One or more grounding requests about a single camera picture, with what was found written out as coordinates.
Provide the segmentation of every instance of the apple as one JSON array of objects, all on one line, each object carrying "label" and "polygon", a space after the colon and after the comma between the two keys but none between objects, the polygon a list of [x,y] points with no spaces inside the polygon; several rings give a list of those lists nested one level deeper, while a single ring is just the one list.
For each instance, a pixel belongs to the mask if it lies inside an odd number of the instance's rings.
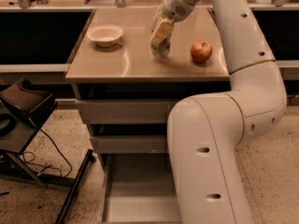
[{"label": "apple", "polygon": [[206,41],[196,41],[190,49],[190,54],[195,63],[204,63],[212,55],[213,48],[210,43]]}]

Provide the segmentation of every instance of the floor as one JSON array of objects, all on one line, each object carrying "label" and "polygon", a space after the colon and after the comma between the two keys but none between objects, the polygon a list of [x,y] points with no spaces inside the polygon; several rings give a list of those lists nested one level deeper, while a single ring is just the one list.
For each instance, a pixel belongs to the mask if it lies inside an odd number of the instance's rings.
[{"label": "floor", "polygon": [[[56,109],[43,130],[73,165],[75,176],[85,152],[91,148],[88,131],[75,109]],[[297,224],[299,220],[299,106],[289,106],[277,127],[254,142],[237,147],[238,161],[256,224]],[[39,133],[27,148],[27,160],[52,164],[69,171],[50,140]],[[65,223],[95,224],[104,174],[99,160],[87,169]],[[54,223],[67,194],[66,188],[39,188],[33,183],[0,179],[0,223]]]}]

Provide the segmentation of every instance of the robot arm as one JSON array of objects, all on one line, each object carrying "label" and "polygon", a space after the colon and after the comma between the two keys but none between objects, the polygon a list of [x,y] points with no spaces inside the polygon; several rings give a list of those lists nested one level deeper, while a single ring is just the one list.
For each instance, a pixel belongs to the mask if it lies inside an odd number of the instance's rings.
[{"label": "robot arm", "polygon": [[[198,0],[164,0],[153,23],[153,54],[166,56],[174,24]],[[231,91],[178,102],[167,140],[184,224],[252,224],[235,146],[269,132],[282,118],[286,93],[275,58],[246,0],[212,0]]]}]

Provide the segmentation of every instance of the open drawer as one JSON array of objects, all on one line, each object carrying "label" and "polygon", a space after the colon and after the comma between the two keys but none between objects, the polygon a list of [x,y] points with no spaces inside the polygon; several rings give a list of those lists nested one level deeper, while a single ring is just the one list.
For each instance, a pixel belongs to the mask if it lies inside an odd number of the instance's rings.
[{"label": "open drawer", "polygon": [[167,154],[107,157],[99,223],[181,223]]}]

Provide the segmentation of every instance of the white bowl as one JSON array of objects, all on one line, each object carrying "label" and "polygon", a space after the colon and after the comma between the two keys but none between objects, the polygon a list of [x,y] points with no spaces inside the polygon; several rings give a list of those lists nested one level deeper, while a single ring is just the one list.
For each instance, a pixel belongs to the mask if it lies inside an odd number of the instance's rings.
[{"label": "white bowl", "polygon": [[123,35],[123,30],[117,25],[103,25],[93,27],[87,37],[100,47],[111,47],[117,43]]}]

